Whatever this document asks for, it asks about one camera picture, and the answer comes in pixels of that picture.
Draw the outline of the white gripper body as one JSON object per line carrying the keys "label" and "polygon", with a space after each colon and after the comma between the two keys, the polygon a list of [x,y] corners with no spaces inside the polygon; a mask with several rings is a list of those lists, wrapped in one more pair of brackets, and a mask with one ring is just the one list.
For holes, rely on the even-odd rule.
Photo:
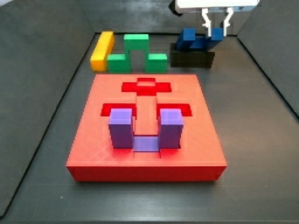
{"label": "white gripper body", "polygon": [[258,0],[173,0],[173,8],[178,14],[192,13],[201,9],[220,11],[232,8],[234,11],[249,11]]}

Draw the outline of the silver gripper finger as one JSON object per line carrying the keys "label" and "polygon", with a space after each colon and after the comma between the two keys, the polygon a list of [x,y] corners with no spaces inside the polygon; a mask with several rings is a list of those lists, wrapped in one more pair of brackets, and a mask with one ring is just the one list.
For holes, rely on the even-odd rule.
{"label": "silver gripper finger", "polygon": [[206,36],[209,38],[210,37],[210,20],[209,20],[209,17],[208,17],[208,13],[209,13],[208,8],[202,8],[200,10],[200,15],[201,15],[201,18],[202,18],[202,21],[204,21],[201,26],[206,29]]}
{"label": "silver gripper finger", "polygon": [[233,15],[233,8],[232,7],[225,7],[222,8],[222,11],[225,12],[225,18],[222,20],[222,35],[226,35],[226,29],[229,27],[229,20]]}

